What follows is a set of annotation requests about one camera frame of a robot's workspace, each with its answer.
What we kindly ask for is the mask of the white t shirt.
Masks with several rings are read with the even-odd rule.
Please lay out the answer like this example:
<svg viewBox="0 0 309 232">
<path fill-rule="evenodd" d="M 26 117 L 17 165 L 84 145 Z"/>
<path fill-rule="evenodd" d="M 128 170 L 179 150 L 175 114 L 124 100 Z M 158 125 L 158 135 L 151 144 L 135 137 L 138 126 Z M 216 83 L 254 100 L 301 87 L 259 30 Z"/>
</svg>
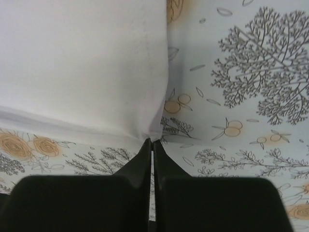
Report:
<svg viewBox="0 0 309 232">
<path fill-rule="evenodd" d="M 164 0 L 3 0 L 0 125 L 80 143 L 160 138 Z"/>
</svg>

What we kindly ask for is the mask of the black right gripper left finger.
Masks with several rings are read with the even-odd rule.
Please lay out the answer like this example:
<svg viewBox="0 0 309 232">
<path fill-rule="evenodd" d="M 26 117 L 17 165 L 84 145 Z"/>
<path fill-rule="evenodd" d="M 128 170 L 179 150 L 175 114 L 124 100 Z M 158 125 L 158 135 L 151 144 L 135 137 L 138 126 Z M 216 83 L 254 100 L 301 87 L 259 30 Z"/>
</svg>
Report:
<svg viewBox="0 0 309 232">
<path fill-rule="evenodd" d="M 33 175 L 0 210 L 3 232 L 146 232 L 152 143 L 112 175 Z"/>
</svg>

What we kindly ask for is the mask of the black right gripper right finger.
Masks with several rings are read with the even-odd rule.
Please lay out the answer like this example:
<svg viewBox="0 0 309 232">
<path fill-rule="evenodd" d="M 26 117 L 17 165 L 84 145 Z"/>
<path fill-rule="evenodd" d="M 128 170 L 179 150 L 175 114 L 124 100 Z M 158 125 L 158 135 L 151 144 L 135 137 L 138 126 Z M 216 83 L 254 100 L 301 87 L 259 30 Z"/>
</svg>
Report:
<svg viewBox="0 0 309 232">
<path fill-rule="evenodd" d="M 153 144 L 159 232 L 290 232 L 275 186 L 255 177 L 193 177 Z"/>
</svg>

